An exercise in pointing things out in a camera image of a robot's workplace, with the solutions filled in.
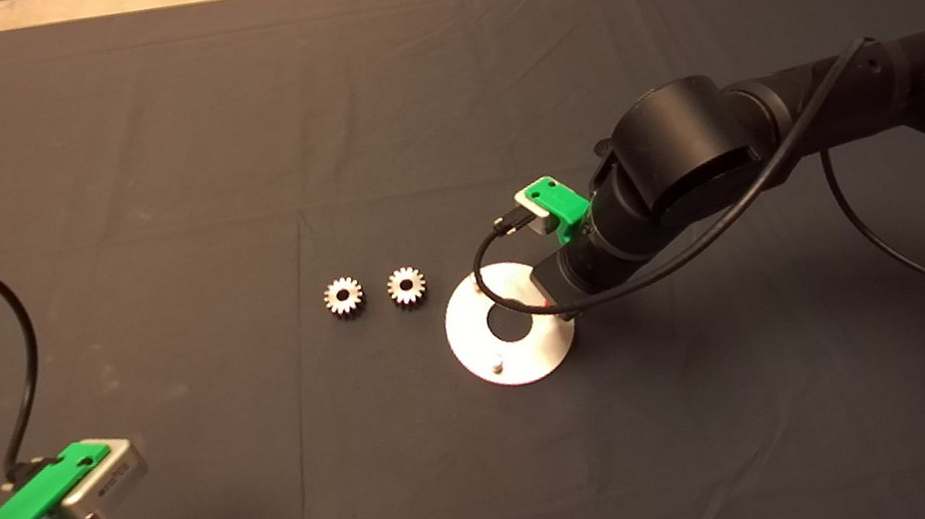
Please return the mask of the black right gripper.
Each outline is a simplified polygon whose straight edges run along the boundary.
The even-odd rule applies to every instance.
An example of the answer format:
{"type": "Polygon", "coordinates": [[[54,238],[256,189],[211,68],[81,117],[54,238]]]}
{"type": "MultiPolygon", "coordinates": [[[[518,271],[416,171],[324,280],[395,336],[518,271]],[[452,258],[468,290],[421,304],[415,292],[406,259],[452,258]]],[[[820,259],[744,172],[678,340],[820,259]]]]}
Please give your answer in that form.
{"type": "Polygon", "coordinates": [[[660,249],[649,208],[617,195],[591,201],[571,241],[532,268],[541,307],[561,308],[556,316],[564,321],[584,310],[570,304],[623,285],[660,249]]]}

